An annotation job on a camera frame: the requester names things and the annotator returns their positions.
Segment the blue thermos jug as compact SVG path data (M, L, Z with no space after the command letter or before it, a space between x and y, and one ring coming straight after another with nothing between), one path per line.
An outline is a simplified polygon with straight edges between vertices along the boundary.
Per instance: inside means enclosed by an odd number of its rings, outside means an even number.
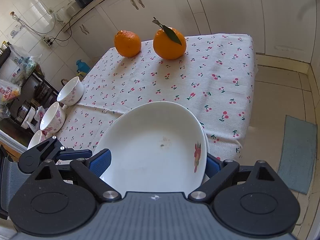
M78 73L85 73L85 74L87 74L90 70L91 70L91 68L88 66L88 64L87 63L85 63L85 62L82 62L81 60L77 60L76 61L76 66L77 66L77 72Z

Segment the black storage shelf rack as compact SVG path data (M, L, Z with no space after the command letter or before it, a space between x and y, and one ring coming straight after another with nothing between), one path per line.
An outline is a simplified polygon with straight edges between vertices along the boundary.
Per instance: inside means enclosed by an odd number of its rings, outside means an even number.
M39 107L56 99L57 90L45 80L41 55L1 43L1 142L14 150L25 150L40 122L34 119Z

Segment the bumpy orange without leaf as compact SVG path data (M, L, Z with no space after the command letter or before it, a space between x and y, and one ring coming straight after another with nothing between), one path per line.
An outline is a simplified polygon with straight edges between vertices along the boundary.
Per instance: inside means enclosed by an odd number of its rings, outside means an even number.
M140 52L142 43L137 34L120 30L114 36L114 46L121 56L134 57Z

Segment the cherry print tablecloth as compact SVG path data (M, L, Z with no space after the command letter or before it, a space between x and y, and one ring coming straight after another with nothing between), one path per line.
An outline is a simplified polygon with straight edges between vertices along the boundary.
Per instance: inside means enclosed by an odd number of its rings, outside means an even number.
M109 49L84 78L81 100L66 109L58 140L73 149L94 150L124 113L154 101L189 109L205 131L217 159L242 157L257 72L253 39L247 34L189 36L179 59L161 59L153 42L132 58Z

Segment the grey floor mat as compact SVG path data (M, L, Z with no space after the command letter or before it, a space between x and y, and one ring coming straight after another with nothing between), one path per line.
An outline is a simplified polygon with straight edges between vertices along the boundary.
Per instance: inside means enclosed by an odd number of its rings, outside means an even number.
M308 193L316 152L317 126L287 115L278 175L289 189Z

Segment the orange with green leaf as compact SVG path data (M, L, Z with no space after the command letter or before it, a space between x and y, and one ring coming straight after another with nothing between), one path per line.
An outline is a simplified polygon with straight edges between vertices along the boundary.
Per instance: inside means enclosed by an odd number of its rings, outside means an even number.
M174 28L161 24L155 17L152 22L159 27L153 38L155 53L165 60L176 60L182 57L187 48L183 34Z

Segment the white deep plate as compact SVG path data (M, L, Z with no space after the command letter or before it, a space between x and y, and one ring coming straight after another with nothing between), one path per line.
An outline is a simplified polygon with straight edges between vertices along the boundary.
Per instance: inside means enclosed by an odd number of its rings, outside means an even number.
M95 148L111 152L99 176L122 196L133 192L190 194L203 180L207 144L202 126L187 108L151 102L117 119Z

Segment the large white fruit plate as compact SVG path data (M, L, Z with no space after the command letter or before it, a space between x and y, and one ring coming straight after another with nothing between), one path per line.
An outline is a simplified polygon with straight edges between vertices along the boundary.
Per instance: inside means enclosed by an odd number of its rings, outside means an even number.
M194 117L125 118L118 127L113 175L127 190L179 191L208 180L208 140Z

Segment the white power strip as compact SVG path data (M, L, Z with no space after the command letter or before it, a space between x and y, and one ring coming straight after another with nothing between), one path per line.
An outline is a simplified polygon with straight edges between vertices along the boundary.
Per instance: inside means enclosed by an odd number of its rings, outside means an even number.
M43 37L42 37L42 41L43 41L43 43L44 43L48 48L51 48L52 45L53 45L54 39L53 39L53 38L46 37L46 36L43 36Z

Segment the white floral bowl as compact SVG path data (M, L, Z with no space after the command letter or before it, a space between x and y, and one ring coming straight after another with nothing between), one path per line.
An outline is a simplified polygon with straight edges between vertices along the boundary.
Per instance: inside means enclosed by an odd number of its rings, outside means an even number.
M57 101L66 106L72 106L81 99L84 90L84 85L81 83L80 78L76 76L69 80L60 90Z
M38 145L39 143L45 141L47 138L41 130L38 130L32 137L28 145L28 150Z
M53 103L45 112L41 123L40 130L49 134L58 132L65 123L66 114L59 102Z

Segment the white electric kettle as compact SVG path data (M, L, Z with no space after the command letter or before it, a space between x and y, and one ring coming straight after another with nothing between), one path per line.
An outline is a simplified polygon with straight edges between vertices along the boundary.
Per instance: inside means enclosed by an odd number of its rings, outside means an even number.
M70 14L67 12L66 8L65 7L62 7L61 9L59 9L56 13L55 13L55 17L56 19L63 23L63 24L67 24L70 19L71 19L71 16Z

